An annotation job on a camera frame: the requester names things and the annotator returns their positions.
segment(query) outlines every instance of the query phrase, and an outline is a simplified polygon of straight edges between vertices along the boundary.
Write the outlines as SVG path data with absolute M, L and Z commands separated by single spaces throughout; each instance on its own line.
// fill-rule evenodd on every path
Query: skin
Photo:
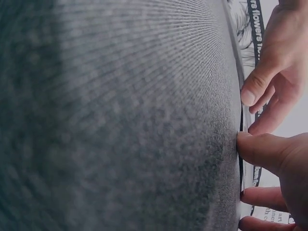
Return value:
M 237 139 L 240 156 L 263 167 L 280 179 L 281 187 L 245 190 L 244 203 L 289 212 L 295 224 L 284 225 L 253 217 L 241 220 L 242 231 L 308 231 L 308 133 L 291 138 L 270 134 L 252 136 L 241 132 Z
M 281 0 L 267 25 L 260 62 L 242 87 L 251 113 L 269 101 L 249 133 L 271 133 L 282 123 L 304 92 L 307 66 L 308 1 Z

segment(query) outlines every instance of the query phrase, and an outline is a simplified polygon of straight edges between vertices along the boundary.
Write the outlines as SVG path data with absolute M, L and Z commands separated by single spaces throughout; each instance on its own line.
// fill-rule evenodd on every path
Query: knuckle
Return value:
M 280 58 L 277 58 L 279 57 L 279 55 L 281 56 L 281 54 L 277 54 L 275 55 L 275 57 L 271 57 L 269 62 L 271 62 L 271 66 L 272 67 L 279 67 L 279 66 L 282 66 L 283 65 L 283 59 L 280 59 Z
M 289 149 L 290 149 L 289 147 L 284 148 L 281 152 L 280 160 L 277 160 L 277 167 L 279 170 L 278 171 L 279 175 L 281 175 L 291 163 L 292 157 L 291 157 L 291 152 L 289 151 Z
M 259 89 L 264 89 L 267 87 L 267 81 L 266 78 L 259 74 L 257 71 L 255 71 L 254 73 L 252 73 L 252 83 L 255 87 L 259 88 Z
M 264 133 L 264 134 L 258 135 L 258 138 L 260 139 L 260 142 L 263 142 L 263 141 L 268 141 L 272 136 L 273 135 L 269 133 Z
M 276 58 L 273 58 L 272 66 L 274 68 L 283 69 L 290 63 L 290 58 L 283 53 L 278 53 Z

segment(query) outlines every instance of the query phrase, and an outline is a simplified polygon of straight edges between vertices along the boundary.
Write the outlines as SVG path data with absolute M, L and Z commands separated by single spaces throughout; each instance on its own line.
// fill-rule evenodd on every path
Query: fabric texture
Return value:
M 0 0 L 0 230 L 237 230 L 221 0 Z

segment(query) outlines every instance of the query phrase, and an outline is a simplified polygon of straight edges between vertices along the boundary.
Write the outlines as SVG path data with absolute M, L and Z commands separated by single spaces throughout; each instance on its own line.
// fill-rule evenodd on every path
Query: gray fabric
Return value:
M 0 6 L 0 230 L 236 230 L 221 1 Z

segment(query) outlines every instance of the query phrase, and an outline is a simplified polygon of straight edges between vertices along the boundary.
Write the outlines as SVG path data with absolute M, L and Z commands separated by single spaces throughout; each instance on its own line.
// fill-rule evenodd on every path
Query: finger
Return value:
M 273 85 L 269 85 L 268 88 L 266 88 L 266 91 L 264 94 L 261 96 L 261 98 L 256 102 L 255 105 L 251 106 L 249 108 L 250 113 L 255 114 L 257 111 L 266 104 L 268 100 L 274 95 L 275 93 L 275 88 Z
M 237 136 L 239 155 L 248 163 L 263 167 L 276 175 L 289 155 L 285 150 L 290 144 L 288 138 L 270 134 L 252 136 L 246 132 L 239 132 Z
M 295 227 L 295 224 L 278 224 L 254 217 L 245 217 L 239 223 L 239 229 L 242 231 L 293 231 Z
M 273 96 L 260 118 L 250 126 L 248 131 L 253 135 L 273 132 L 283 122 L 295 103 L 296 100 L 291 97 L 283 101 Z
M 271 59 L 271 55 L 265 53 L 242 87 L 243 104 L 253 106 L 264 94 L 271 80 L 281 70 L 283 70 L 282 63 L 277 62 L 276 59 Z
M 271 208 L 276 211 L 286 213 L 289 212 L 285 204 L 285 200 L 282 196 L 280 187 L 253 187 L 245 189 L 245 194 L 241 196 L 241 201 L 250 205 Z

